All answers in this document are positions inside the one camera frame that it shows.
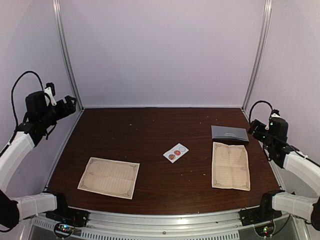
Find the grey envelope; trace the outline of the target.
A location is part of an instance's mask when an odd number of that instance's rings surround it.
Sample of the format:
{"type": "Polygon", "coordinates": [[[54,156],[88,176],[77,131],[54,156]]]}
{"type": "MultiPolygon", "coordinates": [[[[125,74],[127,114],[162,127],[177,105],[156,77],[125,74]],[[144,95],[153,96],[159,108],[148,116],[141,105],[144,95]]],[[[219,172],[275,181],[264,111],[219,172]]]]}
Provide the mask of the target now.
{"type": "Polygon", "coordinates": [[[230,145],[247,145],[249,137],[245,128],[211,126],[211,138],[213,142],[219,142],[230,145]]]}

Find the beige letter paper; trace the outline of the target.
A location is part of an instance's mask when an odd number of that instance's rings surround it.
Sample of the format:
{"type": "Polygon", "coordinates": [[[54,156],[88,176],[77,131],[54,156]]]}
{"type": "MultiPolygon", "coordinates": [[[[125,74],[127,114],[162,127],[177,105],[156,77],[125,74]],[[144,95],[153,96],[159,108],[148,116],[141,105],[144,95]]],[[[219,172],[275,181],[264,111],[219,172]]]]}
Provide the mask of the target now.
{"type": "Polygon", "coordinates": [[[244,145],[212,143],[211,187],[251,190],[249,158],[244,145]]]}
{"type": "Polygon", "coordinates": [[[91,157],[77,189],[95,194],[131,200],[140,164],[91,157]]]}

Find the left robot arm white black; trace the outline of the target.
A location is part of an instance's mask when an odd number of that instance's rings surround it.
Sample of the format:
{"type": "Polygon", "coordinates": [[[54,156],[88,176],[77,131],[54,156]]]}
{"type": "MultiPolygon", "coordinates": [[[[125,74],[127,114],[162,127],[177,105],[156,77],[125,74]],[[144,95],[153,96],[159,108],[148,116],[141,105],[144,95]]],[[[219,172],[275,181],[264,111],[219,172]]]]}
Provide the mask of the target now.
{"type": "Polygon", "coordinates": [[[0,153],[0,224],[9,232],[20,221],[52,212],[61,222],[72,218],[72,211],[62,193],[43,192],[36,195],[12,197],[6,195],[9,182],[24,158],[40,141],[48,139],[57,122],[76,111],[77,99],[67,95],[55,101],[48,87],[25,98],[26,113],[14,137],[0,153]]]}

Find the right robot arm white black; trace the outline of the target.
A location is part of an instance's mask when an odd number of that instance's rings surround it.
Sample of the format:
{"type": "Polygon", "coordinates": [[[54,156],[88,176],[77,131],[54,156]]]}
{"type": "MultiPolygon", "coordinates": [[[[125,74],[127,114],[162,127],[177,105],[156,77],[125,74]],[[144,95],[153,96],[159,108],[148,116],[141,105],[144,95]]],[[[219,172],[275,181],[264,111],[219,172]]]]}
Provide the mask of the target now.
{"type": "Polygon", "coordinates": [[[308,159],[297,148],[287,143],[288,123],[275,114],[267,125],[253,120],[248,133],[261,142],[269,160],[306,183],[317,195],[316,198],[297,196],[284,190],[274,190],[262,195],[256,210],[259,220],[268,220],[276,211],[284,211],[311,223],[320,230],[320,166],[308,159]]]}

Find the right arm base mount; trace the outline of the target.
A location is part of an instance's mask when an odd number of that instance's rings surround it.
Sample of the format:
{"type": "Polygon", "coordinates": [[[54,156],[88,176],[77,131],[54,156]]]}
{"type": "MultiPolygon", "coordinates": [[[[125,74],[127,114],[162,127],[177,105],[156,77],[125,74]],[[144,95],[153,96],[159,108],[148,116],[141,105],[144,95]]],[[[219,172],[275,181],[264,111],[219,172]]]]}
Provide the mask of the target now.
{"type": "Polygon", "coordinates": [[[256,225],[272,221],[283,215],[279,210],[262,210],[260,206],[254,208],[242,208],[238,213],[242,226],[256,225]]]}

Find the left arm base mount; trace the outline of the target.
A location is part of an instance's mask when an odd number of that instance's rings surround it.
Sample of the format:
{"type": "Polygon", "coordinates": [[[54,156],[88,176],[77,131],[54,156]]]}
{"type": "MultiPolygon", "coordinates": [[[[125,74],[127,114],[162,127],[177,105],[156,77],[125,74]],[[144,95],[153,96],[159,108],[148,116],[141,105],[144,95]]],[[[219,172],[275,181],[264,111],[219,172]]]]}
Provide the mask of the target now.
{"type": "Polygon", "coordinates": [[[65,212],[61,210],[48,211],[45,213],[48,219],[54,220],[56,222],[64,223],[73,227],[86,227],[87,220],[89,217],[89,212],[85,210],[80,210],[76,208],[67,208],[65,212]]]}

